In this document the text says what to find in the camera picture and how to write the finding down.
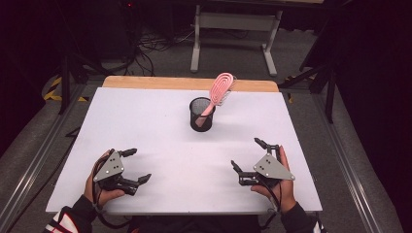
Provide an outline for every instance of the hand-mounted device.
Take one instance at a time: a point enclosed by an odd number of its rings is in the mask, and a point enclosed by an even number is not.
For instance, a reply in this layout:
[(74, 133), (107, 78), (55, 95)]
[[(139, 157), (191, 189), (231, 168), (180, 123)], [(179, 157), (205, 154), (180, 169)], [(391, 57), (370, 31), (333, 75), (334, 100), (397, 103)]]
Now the hand-mounted device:
[(137, 149), (130, 150), (110, 150), (110, 155), (100, 158), (94, 169), (98, 169), (93, 172), (93, 181), (98, 183), (100, 188), (105, 190), (121, 189), (124, 193), (133, 196), (136, 193), (137, 188), (146, 183), (152, 174), (148, 174), (144, 177), (140, 177), (137, 182), (125, 179), (121, 173), (124, 171), (123, 164), (120, 157), (128, 157), (136, 153)]
[(273, 193), (272, 187), (281, 180), (294, 181), (294, 175), (281, 164), (278, 145), (266, 144), (259, 138), (255, 138), (255, 142), (266, 150), (266, 155), (254, 166), (255, 172), (243, 172), (242, 169), (231, 160), (233, 170), (239, 175), (240, 185), (262, 185), (266, 187), (272, 196), (271, 201), (274, 202), (275, 208), (279, 211), (282, 197), (279, 201)]

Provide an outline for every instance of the black sleeve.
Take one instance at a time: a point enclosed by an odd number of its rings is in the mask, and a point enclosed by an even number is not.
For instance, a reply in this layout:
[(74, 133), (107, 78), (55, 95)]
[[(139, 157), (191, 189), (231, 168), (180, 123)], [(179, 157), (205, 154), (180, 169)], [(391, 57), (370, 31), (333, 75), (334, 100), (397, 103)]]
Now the black sleeve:
[(44, 232), (52, 232), (57, 229), (61, 232), (91, 232), (91, 223), (97, 216), (91, 202), (83, 195), (73, 205), (73, 208), (63, 207), (46, 226)]
[(283, 214), (281, 221), (288, 233), (326, 232), (318, 218), (306, 215), (299, 203)]

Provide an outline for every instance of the gray floor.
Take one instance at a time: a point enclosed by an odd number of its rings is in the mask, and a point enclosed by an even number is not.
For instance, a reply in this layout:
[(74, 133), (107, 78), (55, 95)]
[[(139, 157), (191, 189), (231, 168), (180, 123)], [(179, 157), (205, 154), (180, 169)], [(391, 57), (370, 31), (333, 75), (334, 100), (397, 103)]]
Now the gray floor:
[[(193, 74), (189, 71), (192, 43), (184, 41), (169, 50), (148, 53), (154, 64), (155, 75), (158, 77), (214, 78), (221, 72), (230, 72), (238, 79), (274, 80), (277, 83), (282, 83), (287, 76), (300, 73), (298, 67), (316, 39), (310, 32), (280, 30), (272, 50), (278, 69), (278, 76), (273, 78), (267, 73), (264, 58), (258, 46), (258, 40), (265, 40), (266, 35), (250, 33), (245, 39), (236, 39), (242, 44), (239, 46), (222, 46), (212, 41), (213, 38), (222, 37), (233, 40), (233, 37), (226, 33), (210, 32), (205, 37), (210, 39), (202, 41), (198, 73)], [(148, 59), (144, 60), (142, 57), (138, 57), (138, 60), (145, 67), (150, 67)], [(107, 68), (115, 65), (105, 64)], [(143, 75), (141, 68), (136, 63), (128, 71), (130, 75)], [(90, 97), (90, 100), (96, 88), (102, 84), (102, 77), (93, 78), (95, 81), (89, 81), (82, 93), (82, 96)], [(320, 217), (324, 226), (329, 232), (402, 232), (395, 208), (373, 172), (338, 91), (333, 107), (334, 124), (329, 125), (325, 123), (325, 116), (319, 108), (319, 103), (323, 103), (325, 95), (310, 94), (303, 90), (305, 86), (307, 86), (307, 81), (297, 84), (293, 89), (282, 91), (292, 94), (292, 103), (288, 102), (286, 94), (285, 100), (321, 198), (324, 210), (320, 213)], [(53, 123), (60, 117), (57, 116), (59, 104), (58, 101), (47, 101), (46, 106), (27, 124), (1, 157), (0, 206), (4, 207), (9, 203), (19, 178), (30, 166), (34, 155), (48, 137)], [(76, 102), (73, 106), (55, 137), (48, 159), (36, 180), (29, 184), (29, 192), (21, 207), (25, 206), (34, 193), (40, 189), (68, 149), (71, 138), (65, 137), (65, 134), (82, 125), (89, 104), (90, 102)], [(345, 172), (345, 167), (342, 166), (341, 162), (341, 153), (336, 148), (336, 141), (333, 141), (330, 136), (331, 131), (336, 132), (340, 147), (344, 151), (343, 154), (359, 181), (361, 191), (367, 200), (368, 206), (366, 207), (370, 208), (370, 212), (372, 212), (370, 218), (365, 219), (362, 215), (362, 209), (365, 206), (358, 206), (359, 197), (357, 192), (353, 190), (350, 179), (346, 176), (347, 172)], [(58, 172), (25, 211), (12, 232), (42, 231), (53, 216), (45, 213), (45, 208), (52, 194), (52, 184), (57, 179)], [(124, 221), (123, 216), (110, 218), (117, 222)], [(266, 218), (267, 216), (261, 216), (261, 223), (264, 223)], [(378, 228), (368, 226), (369, 219), (373, 219)], [(94, 232), (124, 232), (124, 229), (111, 230), (98, 220), (93, 225)], [(263, 232), (283, 231), (280, 218), (276, 216), (270, 228)]]

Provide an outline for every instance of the yellow and black floor marking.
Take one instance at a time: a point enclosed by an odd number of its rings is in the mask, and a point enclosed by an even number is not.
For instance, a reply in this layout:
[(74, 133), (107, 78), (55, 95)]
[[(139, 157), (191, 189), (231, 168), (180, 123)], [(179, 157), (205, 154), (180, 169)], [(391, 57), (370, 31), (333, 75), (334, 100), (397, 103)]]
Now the yellow and black floor marking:
[[(60, 95), (54, 95), (55, 90), (57, 89), (58, 85), (61, 83), (61, 77), (57, 77), (51, 84), (51, 87), (49, 88), (47, 94), (45, 97), (43, 97), (45, 100), (57, 100), (61, 101), (61, 96)], [(84, 97), (81, 96), (79, 97), (78, 101), (83, 101), (87, 102), (90, 99), (90, 97)]]
[[(289, 76), (289, 77), (285, 78), (285, 81), (291, 81), (292, 79), (294, 79), (294, 76)], [(306, 81), (313, 81), (313, 80), (315, 80), (315, 76), (311, 76), (311, 77), (309, 77), (305, 80)], [(290, 104), (293, 103), (293, 97), (292, 97), (291, 93), (288, 93), (288, 101), (289, 101)]]

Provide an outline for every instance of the person's left hand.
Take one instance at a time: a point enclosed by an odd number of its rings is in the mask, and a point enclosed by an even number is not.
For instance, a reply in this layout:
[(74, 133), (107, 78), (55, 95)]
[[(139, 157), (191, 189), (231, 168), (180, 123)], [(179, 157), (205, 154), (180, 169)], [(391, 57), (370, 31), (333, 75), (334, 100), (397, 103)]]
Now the person's left hand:
[[(109, 155), (109, 150), (107, 150), (101, 157), (108, 156)], [(100, 188), (97, 185), (97, 183), (93, 182), (93, 169), (91, 170), (90, 176), (88, 176), (87, 181), (86, 181), (86, 187), (85, 187), (85, 193), (84, 196), (87, 198), (91, 203), (93, 203), (93, 194), (92, 194), (92, 186), (96, 185), (96, 195), (100, 192)], [(104, 205), (110, 200), (113, 200), (115, 198), (121, 197), (124, 195), (123, 190), (112, 190), (112, 191), (107, 191), (107, 190), (101, 190), (100, 198), (99, 198), (99, 203), (98, 206), (99, 208), (103, 208)]]

